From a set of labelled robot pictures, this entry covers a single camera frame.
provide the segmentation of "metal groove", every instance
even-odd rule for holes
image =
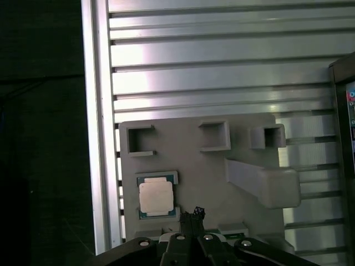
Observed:
[[[325,191],[325,192],[318,192],[318,193],[307,193],[303,194],[301,198],[303,200],[310,200],[314,198],[331,198],[331,197],[339,197],[342,195],[341,191]]]
[[[206,33],[206,34],[181,34],[171,36],[156,36],[156,37],[130,37],[130,38],[112,38],[112,44],[139,44],[139,43],[155,43],[155,42],[171,42],[183,40],[210,40],[210,39],[246,39],[246,38],[262,38],[262,37],[279,37],[279,36],[297,36],[297,35],[310,35],[313,36],[318,33],[323,34],[336,34],[336,33],[354,33],[353,28],[335,28],[335,29],[309,29],[309,30],[284,30],[284,31],[265,31],[265,32],[239,32],[239,33]]]
[[[232,114],[255,114],[258,112],[290,112],[301,110],[317,110],[328,109],[332,107],[331,99],[317,99],[294,101],[288,103],[286,101],[277,105],[273,103],[267,104],[230,104],[230,105],[215,105],[215,106],[196,106],[190,108],[165,108],[161,110],[149,111],[125,111],[116,112],[115,122],[147,119],[164,119],[164,118],[179,118],[193,116],[211,116],[211,115],[232,115]]]
[[[154,64],[137,64],[137,65],[123,65],[113,66],[112,70],[115,73],[127,71],[150,71],[150,70],[174,70],[186,68],[199,68],[199,67],[227,67],[235,65],[256,65],[256,64],[282,64],[289,63],[307,63],[314,60],[317,61],[333,61],[346,54],[332,54],[320,55],[311,57],[288,57],[288,58],[259,58],[259,59],[236,59],[236,60],[209,60],[200,62],[172,62],[172,63],[154,63]]]
[[[249,11],[274,11],[274,10],[288,10],[288,9],[311,9],[311,8],[338,8],[338,7],[354,7],[353,1],[337,1],[326,3],[310,3],[303,2],[302,4],[289,3],[289,4],[265,4],[265,5],[249,5],[249,6],[233,6],[226,5],[225,7],[184,7],[181,4],[179,7],[171,8],[164,6],[163,2],[159,8],[148,7],[146,10],[134,10],[130,6],[125,7],[124,4],[115,4],[117,0],[109,0],[110,17],[135,17],[135,16],[163,16],[163,15],[181,15],[181,14],[201,14],[201,13],[229,13],[229,12],[249,12]]]
[[[346,252],[347,248],[343,247],[335,247],[335,248],[327,248],[320,250],[302,250],[296,251],[296,255],[300,257],[311,256],[311,255],[323,255],[323,254],[331,254],[331,253],[343,253]]]
[[[309,227],[321,227],[321,226],[333,226],[337,224],[343,224],[344,219],[332,219],[323,222],[303,222],[303,223],[290,223],[285,225],[285,230],[296,228],[309,228]]]

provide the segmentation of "screw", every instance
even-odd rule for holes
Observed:
[[[210,234],[207,234],[207,235],[204,236],[204,238],[205,238],[206,240],[211,240],[211,239],[213,239],[213,236],[210,235]]]
[[[140,242],[139,245],[140,245],[141,247],[146,247],[147,245],[149,245],[149,241],[144,240],[144,241]]]
[[[243,240],[243,241],[242,241],[242,245],[243,245],[244,247],[250,247],[250,246],[251,246],[251,242],[248,241],[248,240]]]

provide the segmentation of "metal surface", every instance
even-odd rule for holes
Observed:
[[[85,73],[87,92],[88,134],[90,151],[90,171],[93,201],[93,220],[95,234],[95,252],[100,254],[109,249],[109,227],[105,212],[105,172],[102,132],[98,130],[101,121],[101,102],[97,93],[99,84],[97,65],[94,51],[97,48],[97,36],[94,35],[96,21],[92,20],[92,13],[96,6],[90,0],[82,1],[84,49],[85,49]]]
[[[327,65],[355,47],[354,4],[354,0],[109,0],[108,19],[105,7],[97,12],[96,1],[83,0],[87,84],[92,91],[105,90],[108,116],[104,131],[98,127],[104,104],[101,96],[88,94],[92,182],[97,184],[93,185],[95,224],[105,227],[100,223],[107,207],[104,199],[111,203],[117,199],[115,183],[122,178],[120,158],[113,159],[115,147],[120,150],[118,134],[115,143],[109,132],[113,111],[115,123],[271,112],[277,123],[285,125],[288,139],[288,146],[279,150],[280,166],[295,167],[301,182],[314,182],[301,185],[305,195],[327,196],[336,191],[336,181],[330,181],[338,178],[339,159]],[[90,38],[96,46],[87,48]],[[103,141],[106,134],[108,141]],[[104,161],[99,163],[95,155]],[[112,170],[107,177],[105,168]],[[93,175],[94,170],[100,174]],[[102,182],[106,178],[107,195]],[[119,212],[112,204],[107,217],[116,230]],[[308,206],[309,213],[315,211],[311,203]],[[342,241],[329,239],[333,233],[341,240],[341,225],[307,228],[317,219],[311,219],[306,209],[301,211],[306,217],[302,228],[286,231],[288,237],[296,237],[297,250],[309,249],[307,234],[301,233],[307,229],[314,232],[312,250],[323,249],[317,243],[342,247]],[[332,216],[331,209],[322,215],[338,217]],[[320,228],[328,229],[322,234]],[[105,239],[103,232],[96,234]]]
[[[337,138],[340,142],[339,180],[344,196],[345,238],[348,252],[348,263],[355,263],[355,165],[352,140],[352,123],[349,115],[348,102],[351,99],[348,89],[352,89],[355,81],[355,53],[342,58],[329,66],[329,72],[334,86],[337,107]]]
[[[345,246],[342,224],[287,229],[285,238],[297,252],[324,252],[326,249]]]
[[[242,241],[242,245],[243,245],[244,247],[250,247],[250,246],[251,246],[251,242],[248,241],[248,240],[244,240],[244,241]]]
[[[207,234],[207,235],[204,236],[204,238],[206,240],[211,240],[211,239],[213,239],[213,236],[211,234]]]
[[[286,226],[322,223],[344,217],[340,197],[304,199],[298,208],[283,210]]]
[[[95,252],[121,243],[107,5],[83,0],[85,74]]]

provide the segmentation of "square bracket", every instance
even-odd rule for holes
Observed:
[[[286,147],[285,126],[275,124],[250,129],[250,148],[265,149]]]
[[[147,150],[144,145],[144,137],[154,134],[154,126],[128,127],[127,147],[129,157],[152,156],[156,154],[154,150]]]
[[[203,131],[205,146],[201,152],[227,151],[231,149],[231,138],[228,121],[203,120],[199,128]]]

